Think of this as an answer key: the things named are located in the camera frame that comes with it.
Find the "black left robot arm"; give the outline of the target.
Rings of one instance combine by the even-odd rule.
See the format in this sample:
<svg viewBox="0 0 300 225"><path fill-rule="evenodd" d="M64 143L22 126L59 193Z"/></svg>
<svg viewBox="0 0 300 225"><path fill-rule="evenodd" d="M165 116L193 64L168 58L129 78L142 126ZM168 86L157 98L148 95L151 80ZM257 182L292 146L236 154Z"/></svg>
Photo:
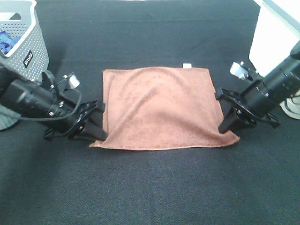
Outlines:
<svg viewBox="0 0 300 225"><path fill-rule="evenodd" d="M42 72L42 83L31 81L16 71L0 67L0 104L10 112L2 115L16 120L34 121L47 127L44 139L101 140L107 137L101 116L103 101L82 102L74 73L57 81L49 70Z"/></svg>

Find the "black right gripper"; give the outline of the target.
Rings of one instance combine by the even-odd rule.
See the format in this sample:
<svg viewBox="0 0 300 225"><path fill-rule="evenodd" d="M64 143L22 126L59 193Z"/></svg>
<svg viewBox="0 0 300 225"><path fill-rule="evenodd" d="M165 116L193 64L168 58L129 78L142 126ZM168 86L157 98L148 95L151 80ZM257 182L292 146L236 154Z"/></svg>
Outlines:
<svg viewBox="0 0 300 225"><path fill-rule="evenodd" d="M268 109L268 105L266 105L269 111L260 116L253 109L250 109L246 101L242 99L242 95L238 92L220 88L215 92L215 99L217 101L226 101L231 105L227 115L218 127L221 134L229 130L236 131L238 128L255 127L258 121L265 122L273 128L277 128L280 125L279 119L270 113L270 110L276 106L272 103L272 108Z"/></svg>

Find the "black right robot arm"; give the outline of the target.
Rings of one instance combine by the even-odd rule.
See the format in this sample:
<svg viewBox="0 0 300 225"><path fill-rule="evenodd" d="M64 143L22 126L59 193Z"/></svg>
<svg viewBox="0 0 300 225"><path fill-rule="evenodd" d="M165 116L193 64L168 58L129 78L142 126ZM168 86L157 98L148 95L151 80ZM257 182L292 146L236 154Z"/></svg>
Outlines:
<svg viewBox="0 0 300 225"><path fill-rule="evenodd" d="M259 121L277 128L280 121L271 111L300 89L300 44L297 43L289 56L265 77L244 66L243 62L233 62L230 73L248 82L249 86L241 93L223 88L216 90L216 100L231 105L218 127L219 132L252 128Z"/></svg>

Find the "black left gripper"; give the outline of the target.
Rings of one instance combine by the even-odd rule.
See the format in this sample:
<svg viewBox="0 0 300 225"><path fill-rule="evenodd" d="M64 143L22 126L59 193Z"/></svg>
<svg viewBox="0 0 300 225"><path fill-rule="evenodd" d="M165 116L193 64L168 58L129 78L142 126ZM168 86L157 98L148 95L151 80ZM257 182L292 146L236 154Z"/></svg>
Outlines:
<svg viewBox="0 0 300 225"><path fill-rule="evenodd" d="M81 102L78 97L74 103L65 96L48 96L43 100L43 125L48 129L44 138L55 137L69 139L106 140L106 132L98 124L103 123L105 103L97 100Z"/></svg>

